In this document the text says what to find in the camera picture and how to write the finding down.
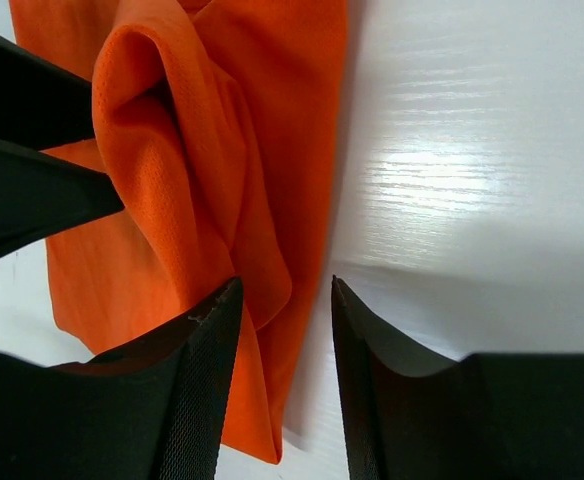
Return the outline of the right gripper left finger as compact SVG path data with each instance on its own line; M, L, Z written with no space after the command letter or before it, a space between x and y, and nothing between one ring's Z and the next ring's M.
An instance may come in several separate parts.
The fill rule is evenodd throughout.
M51 367L68 388L62 479L210 479L238 349L243 285L85 363Z

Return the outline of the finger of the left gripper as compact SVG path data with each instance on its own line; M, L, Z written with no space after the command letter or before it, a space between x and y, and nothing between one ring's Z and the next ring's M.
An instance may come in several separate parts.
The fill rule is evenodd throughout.
M0 140L45 150L93 137L91 83L0 36Z
M0 258L123 209L106 174L0 140Z

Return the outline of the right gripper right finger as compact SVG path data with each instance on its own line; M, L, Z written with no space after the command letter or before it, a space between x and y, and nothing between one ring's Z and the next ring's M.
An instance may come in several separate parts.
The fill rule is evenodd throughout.
M437 384L454 361L383 320L338 277L331 315L350 478L463 478L462 429Z

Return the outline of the orange t shirt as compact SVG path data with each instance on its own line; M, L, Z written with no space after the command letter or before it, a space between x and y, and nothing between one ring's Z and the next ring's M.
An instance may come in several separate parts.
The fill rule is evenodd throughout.
M14 1L18 44L92 83L124 210L46 242L57 326L101 353L228 278L244 308L222 440L268 463L323 266L347 40L343 1Z

